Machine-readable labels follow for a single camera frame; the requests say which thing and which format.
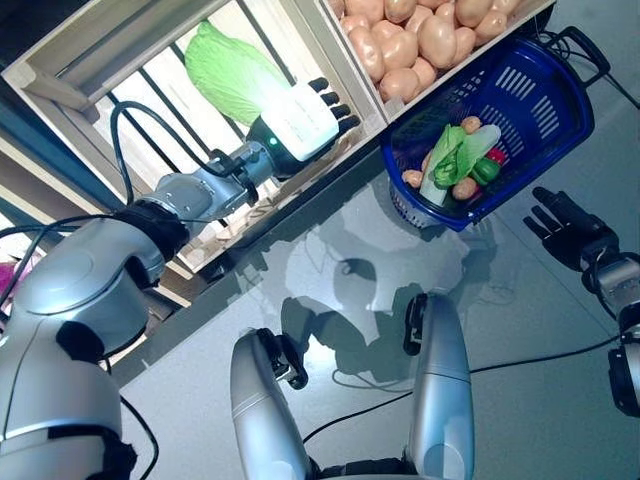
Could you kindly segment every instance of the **green pepper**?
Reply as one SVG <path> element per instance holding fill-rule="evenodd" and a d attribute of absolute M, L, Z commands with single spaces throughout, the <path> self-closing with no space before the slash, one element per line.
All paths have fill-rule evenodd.
<path fill-rule="evenodd" d="M 478 182 L 478 185 L 486 186 L 493 181 L 500 173 L 500 165 L 493 160 L 483 157 L 475 164 L 471 170 L 471 176 Z"/>

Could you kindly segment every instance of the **blue plastic basket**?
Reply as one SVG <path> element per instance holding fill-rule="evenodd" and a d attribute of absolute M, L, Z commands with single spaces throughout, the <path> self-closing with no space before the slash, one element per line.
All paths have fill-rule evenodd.
<path fill-rule="evenodd" d="M 571 38 L 591 57 L 599 72 L 583 81 L 549 48 Z M 391 197 L 411 224 L 425 228 L 445 224 L 460 231 L 513 197 L 584 141 L 594 120 L 586 87 L 608 72 L 601 52 L 575 27 L 545 45 L 511 36 L 389 126 L 382 150 L 391 177 Z M 507 155 L 498 178 L 467 202 L 447 196 L 435 205 L 406 185 L 407 169 L 419 170 L 447 123 L 467 115 L 502 130 L 498 148 Z"/>

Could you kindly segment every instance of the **floor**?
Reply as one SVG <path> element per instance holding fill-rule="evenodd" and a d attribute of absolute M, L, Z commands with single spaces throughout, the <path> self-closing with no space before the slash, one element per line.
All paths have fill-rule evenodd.
<path fill-rule="evenodd" d="M 617 1 L 622 8 L 622 0 Z M 638 96 L 638 37 L 619 43 L 615 24 L 637 17 L 601 2 L 559 4 L 557 25 L 576 23 L 603 47 L 618 79 Z M 597 127 L 539 179 L 564 189 L 640 250 L 638 116 L 608 84 L 590 89 Z M 240 479 L 229 405 L 229 362 L 247 327 L 289 332 L 306 349 L 306 389 L 284 393 L 303 435 L 411 388 L 402 316 L 420 291 L 456 302 L 471 368 L 596 343 L 616 331 L 578 277 L 557 264 L 521 222 L 523 191 L 461 234 L 417 233 L 395 213 L 374 152 L 311 203 L 237 254 L 235 270 L 180 312 L 114 374 L 160 442 L 154 479 Z M 640 473 L 640 425 L 613 406 L 606 349 L 473 377 L 478 480 L 631 480 Z M 323 466 L 397 456 L 410 400 L 338 424 L 308 444 Z M 150 459 L 142 430 L 125 439 Z"/>

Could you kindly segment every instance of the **potato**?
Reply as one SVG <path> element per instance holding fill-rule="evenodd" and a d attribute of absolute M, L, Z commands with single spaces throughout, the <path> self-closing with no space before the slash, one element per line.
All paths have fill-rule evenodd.
<path fill-rule="evenodd" d="M 344 6 L 347 15 L 364 15 L 369 25 L 384 19 L 384 0 L 345 0 Z"/>
<path fill-rule="evenodd" d="M 473 51 L 476 44 L 476 32 L 469 27 L 460 27 L 456 30 L 456 56 L 453 64 L 458 65 Z"/>
<path fill-rule="evenodd" d="M 427 18 L 418 31 L 420 55 L 436 68 L 449 68 L 456 56 L 456 34 L 453 25 L 434 15 Z"/>
<path fill-rule="evenodd" d="M 379 91 L 382 100 L 387 102 L 392 97 L 400 97 L 409 103 L 420 88 L 418 74 L 410 68 L 399 68 L 387 72 L 380 81 Z"/>
<path fill-rule="evenodd" d="M 402 180 L 413 188 L 420 188 L 422 176 L 423 174 L 420 170 L 405 170 L 402 172 Z"/>
<path fill-rule="evenodd" d="M 507 30 L 507 16 L 491 10 L 476 28 L 476 47 L 484 45 Z"/>
<path fill-rule="evenodd" d="M 380 45 L 382 45 L 385 40 L 389 40 L 394 35 L 403 31 L 404 30 L 400 25 L 391 23 L 389 20 L 382 20 L 371 27 L 373 38 L 375 38 L 376 42 L 378 42 Z"/>
<path fill-rule="evenodd" d="M 508 17 L 516 8 L 518 8 L 519 4 L 520 0 L 493 0 L 491 10 L 497 10 Z"/>
<path fill-rule="evenodd" d="M 453 28 L 458 28 L 458 19 L 456 18 L 456 8 L 453 3 L 443 3 L 438 7 L 435 12 L 435 15 L 440 18 L 451 22 Z"/>
<path fill-rule="evenodd" d="M 471 135 L 482 126 L 482 121 L 478 117 L 471 115 L 463 119 L 462 122 L 460 122 L 460 126 L 464 128 L 467 134 Z"/>
<path fill-rule="evenodd" d="M 347 35 L 356 27 L 364 27 L 369 30 L 369 20 L 367 20 L 367 17 L 364 15 L 347 15 L 346 17 L 342 17 L 340 25 L 342 25 L 342 29 Z"/>
<path fill-rule="evenodd" d="M 371 32 L 364 27 L 356 27 L 351 30 L 349 40 L 371 80 L 379 82 L 384 75 L 384 61 L 380 45 Z"/>
<path fill-rule="evenodd" d="M 449 3 L 451 0 L 418 0 L 418 5 L 435 10 L 443 3 Z"/>
<path fill-rule="evenodd" d="M 404 29 L 417 35 L 418 29 L 420 28 L 420 25 L 422 25 L 422 22 L 424 22 L 428 17 L 432 15 L 433 12 L 431 11 L 431 9 L 418 5 L 416 7 L 416 11 L 413 12 L 413 15 L 411 15 L 411 18 L 407 20 L 407 23 L 405 23 Z"/>
<path fill-rule="evenodd" d="M 336 18 L 340 20 L 344 15 L 344 0 L 329 0 L 329 6 L 336 14 Z"/>
<path fill-rule="evenodd" d="M 436 81 L 436 75 L 438 72 L 436 72 L 436 69 L 422 57 L 416 58 L 416 63 L 413 64 L 411 70 L 418 74 L 421 92 L 425 91 L 433 84 L 433 82 Z"/>
<path fill-rule="evenodd" d="M 476 181 L 471 177 L 464 177 L 453 187 L 451 194 L 456 200 L 463 201 L 469 200 L 477 191 L 478 184 Z"/>
<path fill-rule="evenodd" d="M 413 32 L 402 30 L 385 40 L 380 48 L 385 72 L 408 68 L 416 62 L 418 57 L 418 36 Z"/>
<path fill-rule="evenodd" d="M 384 15 L 390 22 L 404 22 L 415 11 L 416 0 L 384 0 Z"/>
<path fill-rule="evenodd" d="M 465 27 L 476 28 L 489 12 L 493 0 L 458 0 L 456 17 Z"/>

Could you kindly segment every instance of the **wooden shelf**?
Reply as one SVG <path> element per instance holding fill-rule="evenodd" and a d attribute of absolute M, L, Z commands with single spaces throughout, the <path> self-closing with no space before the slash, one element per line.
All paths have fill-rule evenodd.
<path fill-rule="evenodd" d="M 554 1 L 523 0 L 511 16 L 507 32 L 447 72 L 409 105 L 394 108 L 381 101 L 326 0 L 238 0 L 252 13 L 296 80 L 309 81 L 318 74 L 327 77 L 341 100 L 360 117 L 362 126 L 316 164 L 282 185 L 274 184 L 253 208 L 232 216 L 227 227 L 209 229 L 206 235 L 194 239 L 181 252 L 178 264 L 172 265 L 174 271 L 183 277 L 191 276 L 252 229 L 260 228 L 261 222 L 376 137 L 395 118 Z M 91 0 L 2 75 L 87 167 L 124 199 L 113 149 L 104 136 L 106 127 L 101 114 L 106 112 L 105 106 L 99 102 L 133 78 L 140 67 L 167 52 L 173 42 L 184 48 L 202 19 L 209 18 L 221 29 L 232 32 L 241 28 L 243 22 L 231 21 L 233 15 L 242 15 L 238 2 Z M 258 37 L 253 32 L 247 38 Z M 256 47 L 264 50 L 264 45 Z M 171 68 L 165 70 L 171 75 Z M 222 143 L 221 139 L 211 147 Z M 130 170 L 137 195 L 149 192 L 160 175 L 156 172 L 150 177 L 139 162 L 132 162 Z"/>

